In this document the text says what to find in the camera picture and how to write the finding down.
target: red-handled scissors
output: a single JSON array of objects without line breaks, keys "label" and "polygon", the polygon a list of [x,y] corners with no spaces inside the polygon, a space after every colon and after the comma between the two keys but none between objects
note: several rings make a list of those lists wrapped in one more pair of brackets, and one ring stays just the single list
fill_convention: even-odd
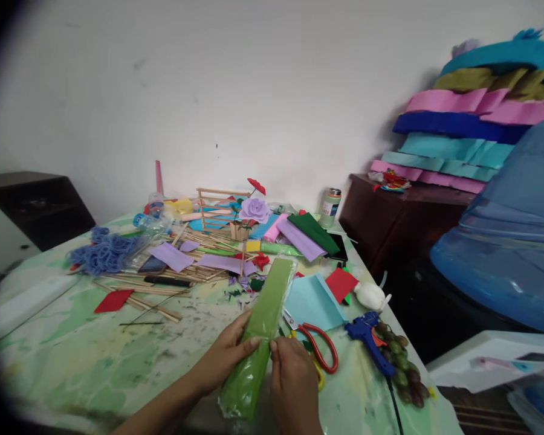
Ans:
[{"label": "red-handled scissors", "polygon": [[[338,354],[337,350],[334,347],[334,344],[332,343],[332,340],[328,337],[328,335],[319,327],[315,325],[311,325],[309,323],[303,323],[298,324],[296,321],[292,318],[290,313],[288,311],[284,310],[283,313],[284,320],[288,323],[288,326],[292,330],[297,330],[304,335],[306,335],[308,341],[310,341],[310,344],[312,345],[312,348],[314,349],[314,355],[316,356],[316,359],[319,361],[320,366],[325,369],[326,373],[329,373],[332,375],[334,372],[337,371],[338,368]],[[322,357],[322,354],[319,351],[318,346],[316,345],[316,342],[314,341],[314,338],[310,334],[309,330],[314,331],[318,333],[327,343],[329,349],[331,349],[332,354],[332,367],[329,367],[329,365],[325,362],[325,359]]]}]

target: hand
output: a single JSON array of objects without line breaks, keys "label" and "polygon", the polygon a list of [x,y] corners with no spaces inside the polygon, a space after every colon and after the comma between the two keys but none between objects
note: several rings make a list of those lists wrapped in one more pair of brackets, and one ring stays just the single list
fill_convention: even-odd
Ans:
[{"label": "hand", "polygon": [[260,337],[252,337],[238,344],[251,315],[252,310],[246,311],[230,323],[188,372],[187,376],[202,395],[208,395],[223,384],[236,364],[257,349]]},{"label": "hand", "polygon": [[270,342],[272,406],[284,435],[322,434],[319,419],[319,379],[314,362],[295,338]]}]

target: red paper flower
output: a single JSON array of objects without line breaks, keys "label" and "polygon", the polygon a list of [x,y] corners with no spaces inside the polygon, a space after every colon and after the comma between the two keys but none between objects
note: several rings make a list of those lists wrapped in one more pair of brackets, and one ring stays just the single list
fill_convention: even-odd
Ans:
[{"label": "red paper flower", "polygon": [[253,178],[248,178],[248,182],[254,187],[254,189],[266,196],[266,188],[262,184],[258,183]]},{"label": "red paper flower", "polygon": [[260,270],[263,271],[264,266],[270,263],[270,257],[265,256],[262,253],[258,253],[258,256],[252,260],[252,263],[254,263],[254,265],[258,266]]}]

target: can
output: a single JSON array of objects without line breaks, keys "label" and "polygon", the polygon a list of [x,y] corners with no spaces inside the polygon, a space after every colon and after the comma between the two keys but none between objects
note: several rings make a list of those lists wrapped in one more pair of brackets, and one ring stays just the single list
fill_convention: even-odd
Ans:
[{"label": "can", "polygon": [[320,211],[319,224],[321,227],[331,228],[334,225],[334,217],[337,215],[338,205],[340,203],[340,194],[340,189],[334,187],[326,189],[322,209]]}]

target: blue glue gun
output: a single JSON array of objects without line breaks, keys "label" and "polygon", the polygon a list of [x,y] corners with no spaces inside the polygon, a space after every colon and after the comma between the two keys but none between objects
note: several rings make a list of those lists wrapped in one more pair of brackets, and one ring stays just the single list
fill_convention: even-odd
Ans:
[{"label": "blue glue gun", "polygon": [[364,343],[379,372],[389,379],[395,374],[395,367],[387,362],[373,340],[372,329],[378,322],[379,315],[375,311],[369,311],[354,319],[352,323],[347,323],[345,329],[353,340],[361,340]]}]

